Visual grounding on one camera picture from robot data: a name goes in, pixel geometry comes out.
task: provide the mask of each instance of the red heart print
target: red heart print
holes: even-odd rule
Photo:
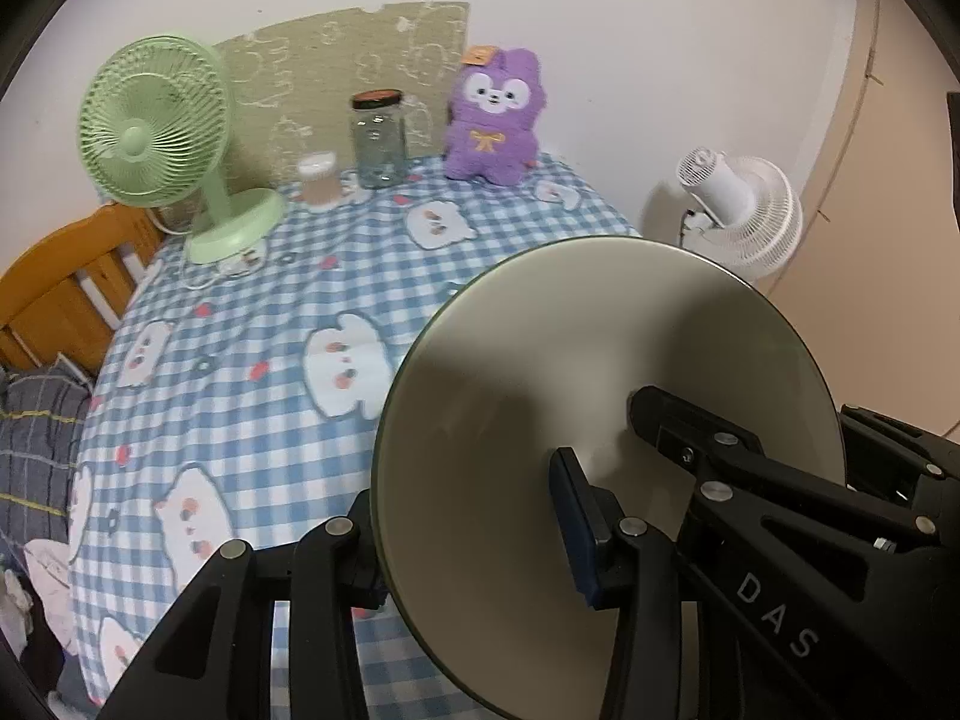
[[[261,360],[250,369],[250,380],[252,382],[260,381],[270,372],[270,362]]]

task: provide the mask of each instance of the white fan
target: white fan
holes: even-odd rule
[[[677,178],[703,209],[683,220],[683,248],[746,281],[786,265],[800,243],[803,210],[779,167],[696,148],[680,160]]]

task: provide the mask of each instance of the large beige bowl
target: large beige bowl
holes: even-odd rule
[[[796,332],[667,245],[582,238],[512,258],[440,310],[400,367],[373,462],[380,559],[426,652],[502,714],[599,715],[616,612],[574,589],[547,459],[574,447],[594,485],[675,538],[692,478],[627,424],[648,384],[843,482],[836,413]]]

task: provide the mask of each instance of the plush toy eye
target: plush toy eye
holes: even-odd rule
[[[486,73],[474,73],[464,84],[464,97],[472,103],[478,103],[490,90],[490,76]]]
[[[507,98],[507,107],[525,108],[530,102],[530,87],[520,79],[510,79],[503,85],[503,95]]]

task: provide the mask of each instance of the orange tag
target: orange tag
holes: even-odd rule
[[[486,65],[498,50],[496,46],[470,46],[460,62],[464,65]]]

